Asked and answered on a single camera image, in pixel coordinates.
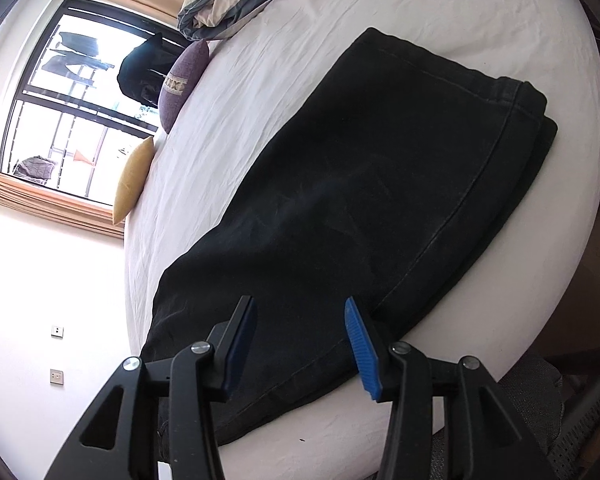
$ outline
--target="bed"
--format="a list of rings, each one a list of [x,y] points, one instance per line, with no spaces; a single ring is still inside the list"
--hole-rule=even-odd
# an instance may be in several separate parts
[[[404,337],[430,357],[477,355],[496,378],[567,287],[600,198],[600,58],[578,0],[273,0],[212,60],[126,224],[132,351],[158,280],[218,224],[263,147],[368,27],[490,76],[530,81],[558,135],[520,206],[462,280]],[[222,447],[228,479],[359,480],[378,469],[390,407],[358,380]],[[436,429],[442,424],[436,410]]]

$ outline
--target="clothes hanging outside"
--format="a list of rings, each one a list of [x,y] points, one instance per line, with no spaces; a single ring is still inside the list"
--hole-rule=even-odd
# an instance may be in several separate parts
[[[105,63],[99,59],[95,59],[84,54],[78,54],[71,50],[58,50],[56,48],[50,48],[52,52],[57,52],[66,58],[66,65],[84,65],[89,68],[95,68],[97,70],[108,70],[109,68],[115,68],[115,65],[111,63]]]
[[[226,444],[356,374],[347,297],[399,338],[504,225],[557,131],[530,83],[370,28],[262,150],[220,223],[163,273],[141,357],[174,356],[258,304]],[[168,410],[160,406],[161,459]]]
[[[62,77],[66,77],[85,86],[92,87],[94,85],[93,79],[82,77],[71,70],[69,68],[70,66],[85,66],[93,70],[108,70],[109,68],[113,68],[111,63],[105,63],[99,59],[85,56],[84,54],[78,54],[77,52],[72,52],[70,50],[58,50],[56,48],[50,50],[52,52],[57,52],[58,55],[49,59],[41,69],[53,74],[61,75]]]
[[[75,32],[60,32],[60,37],[65,47],[75,50],[80,54],[96,57],[100,53],[98,40],[91,36],[76,34]]]

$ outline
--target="wall socket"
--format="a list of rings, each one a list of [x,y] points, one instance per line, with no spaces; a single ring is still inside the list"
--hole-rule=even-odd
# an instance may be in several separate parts
[[[52,384],[64,384],[64,372],[62,370],[51,370],[49,379]]]

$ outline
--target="beige pillow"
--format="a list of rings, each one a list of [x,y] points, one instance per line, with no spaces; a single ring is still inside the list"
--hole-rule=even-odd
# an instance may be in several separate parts
[[[120,174],[116,199],[113,202],[113,225],[122,222],[136,206],[154,160],[154,138],[147,137],[129,155],[125,169]]]

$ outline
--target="white wall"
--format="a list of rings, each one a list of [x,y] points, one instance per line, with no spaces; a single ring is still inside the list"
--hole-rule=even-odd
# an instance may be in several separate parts
[[[17,75],[60,1],[20,0],[0,27],[0,139]],[[128,353],[122,242],[0,207],[0,455],[19,480],[44,478]],[[64,386],[49,383],[50,368]]]

